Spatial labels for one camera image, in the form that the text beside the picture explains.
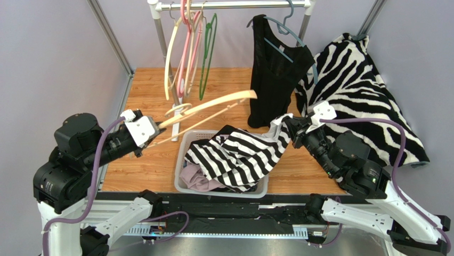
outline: mauve garment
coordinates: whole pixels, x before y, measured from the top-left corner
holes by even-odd
[[[187,166],[181,171],[180,179],[189,189],[208,192],[215,188],[225,188],[224,185],[216,180],[208,180],[198,164],[187,163]]]

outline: wooden surface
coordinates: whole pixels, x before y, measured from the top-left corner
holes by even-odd
[[[248,90],[250,88],[250,68],[212,68],[203,101],[199,101],[198,83],[185,102],[197,106],[223,95]],[[140,109],[144,115],[164,121],[164,113],[172,108],[172,101],[164,95],[164,69],[137,69],[126,103],[126,109]],[[225,108],[226,105],[206,109],[182,122],[181,129],[200,122],[204,118]],[[252,129],[247,125],[250,113],[249,101],[200,125],[198,130],[220,130],[225,124],[246,129],[249,132],[265,133],[268,127]],[[289,113],[298,115],[293,96]],[[171,136],[171,128],[161,134],[156,142]],[[140,158],[125,156],[108,166],[103,191],[142,191],[177,192],[174,187],[175,164],[180,141],[166,142],[147,149]],[[269,194],[343,194],[333,180],[330,180],[319,164],[306,149],[288,146],[279,163],[271,171],[268,184]]]

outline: zebra print blanket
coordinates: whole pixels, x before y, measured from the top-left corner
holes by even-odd
[[[299,82],[295,89],[298,110],[306,114],[307,106],[328,100],[338,119],[373,117],[395,121],[404,127],[407,136],[400,165],[425,165],[429,158],[424,146],[386,89],[366,52],[368,43],[368,36],[356,40],[350,34],[343,34],[317,54],[314,59],[319,72],[318,84],[314,86],[312,75]],[[381,166],[394,164],[400,146],[396,128],[382,123],[327,124],[325,127],[331,141],[348,130],[371,147],[370,160]]]

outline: striped shirt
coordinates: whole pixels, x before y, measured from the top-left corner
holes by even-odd
[[[262,135],[234,129],[206,144],[193,143],[185,159],[201,167],[208,180],[215,179],[236,192],[245,192],[268,175],[286,150],[290,135],[283,115],[271,122]]]

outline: clothes rack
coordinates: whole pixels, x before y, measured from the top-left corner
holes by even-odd
[[[156,32],[158,33],[159,44],[161,46],[161,50],[163,52],[164,63],[166,62],[167,58],[167,43],[164,36],[163,24],[161,21],[161,12],[162,11],[172,11],[172,10],[179,10],[181,5],[177,3],[172,4],[164,4],[159,0],[148,0],[148,4],[150,5],[151,15],[155,21]],[[312,9],[314,7],[315,0],[304,0],[304,1],[294,1],[293,6],[294,8],[303,7],[306,9],[303,22],[301,24],[301,29],[299,32],[299,37],[301,40],[304,38],[304,34],[306,32],[307,26],[309,25],[309,18],[312,14]],[[200,10],[204,8],[204,10],[208,9],[250,9],[250,8],[282,8],[282,7],[290,7],[290,4],[286,0],[281,1],[231,1],[231,2],[201,2],[201,3],[191,3],[192,10]],[[169,78],[171,81],[174,80],[174,75],[172,71],[172,66],[169,69]],[[176,86],[172,88],[172,96],[174,101],[174,107],[183,103],[183,98],[178,98],[176,93]],[[175,111],[175,115],[180,113],[180,109]],[[180,124],[174,124],[172,128],[172,136],[178,134],[180,131]]]

